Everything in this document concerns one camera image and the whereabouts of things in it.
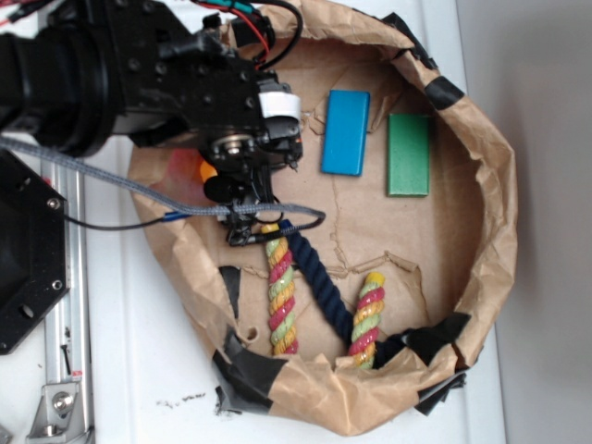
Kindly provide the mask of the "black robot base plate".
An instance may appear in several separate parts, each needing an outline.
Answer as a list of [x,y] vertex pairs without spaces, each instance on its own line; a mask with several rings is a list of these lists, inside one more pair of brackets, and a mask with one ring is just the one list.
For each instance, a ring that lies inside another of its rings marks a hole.
[[8,355],[68,290],[66,200],[1,153],[1,353]]

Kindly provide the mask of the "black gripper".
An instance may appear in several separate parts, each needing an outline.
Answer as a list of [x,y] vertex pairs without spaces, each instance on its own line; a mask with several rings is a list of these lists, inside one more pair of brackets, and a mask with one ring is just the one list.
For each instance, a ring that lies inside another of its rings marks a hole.
[[[226,207],[278,204],[272,171],[297,168],[302,158],[299,97],[212,31],[160,43],[158,56],[167,66],[164,88],[179,102],[157,128],[157,143],[200,151],[218,172],[204,183],[209,200]],[[253,226],[281,219],[265,221],[257,210],[219,218],[232,247],[258,243]]]

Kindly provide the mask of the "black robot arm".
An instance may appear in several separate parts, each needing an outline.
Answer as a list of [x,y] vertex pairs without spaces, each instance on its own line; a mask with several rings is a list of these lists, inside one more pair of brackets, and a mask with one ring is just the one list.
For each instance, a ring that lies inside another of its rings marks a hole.
[[302,158],[300,100],[278,80],[271,21],[247,1],[212,1],[189,31],[159,1],[64,1],[32,38],[1,37],[1,127],[84,157],[126,136],[195,149],[228,243],[262,240],[271,175]]

